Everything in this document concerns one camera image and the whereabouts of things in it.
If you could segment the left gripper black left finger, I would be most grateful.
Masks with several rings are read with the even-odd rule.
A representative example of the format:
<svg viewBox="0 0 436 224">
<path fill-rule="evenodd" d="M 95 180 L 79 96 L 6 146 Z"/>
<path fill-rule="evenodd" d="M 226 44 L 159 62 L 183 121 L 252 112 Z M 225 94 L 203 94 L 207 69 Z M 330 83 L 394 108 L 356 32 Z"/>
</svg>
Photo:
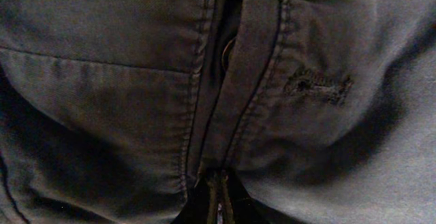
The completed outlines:
<svg viewBox="0 0 436 224">
<path fill-rule="evenodd" d="M 198 181 L 187 203 L 171 224 L 216 224 L 218 173 L 209 171 Z"/>
</svg>

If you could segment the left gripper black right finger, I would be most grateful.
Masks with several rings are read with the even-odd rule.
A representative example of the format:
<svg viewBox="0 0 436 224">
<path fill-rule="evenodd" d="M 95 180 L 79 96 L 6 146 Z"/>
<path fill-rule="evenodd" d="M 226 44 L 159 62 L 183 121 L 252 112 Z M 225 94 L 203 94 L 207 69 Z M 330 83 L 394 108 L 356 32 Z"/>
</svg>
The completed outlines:
<svg viewBox="0 0 436 224">
<path fill-rule="evenodd" d="M 219 182 L 224 224 L 269 224 L 233 171 L 221 170 Z"/>
</svg>

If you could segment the navy blue shorts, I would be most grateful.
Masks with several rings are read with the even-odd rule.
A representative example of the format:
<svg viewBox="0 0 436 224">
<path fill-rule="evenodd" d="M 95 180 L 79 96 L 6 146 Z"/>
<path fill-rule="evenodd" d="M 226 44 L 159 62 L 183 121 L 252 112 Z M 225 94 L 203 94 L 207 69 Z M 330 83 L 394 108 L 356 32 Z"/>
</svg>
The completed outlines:
<svg viewBox="0 0 436 224">
<path fill-rule="evenodd" d="M 435 0 L 1 0 L 1 222 L 435 222 Z"/>
</svg>

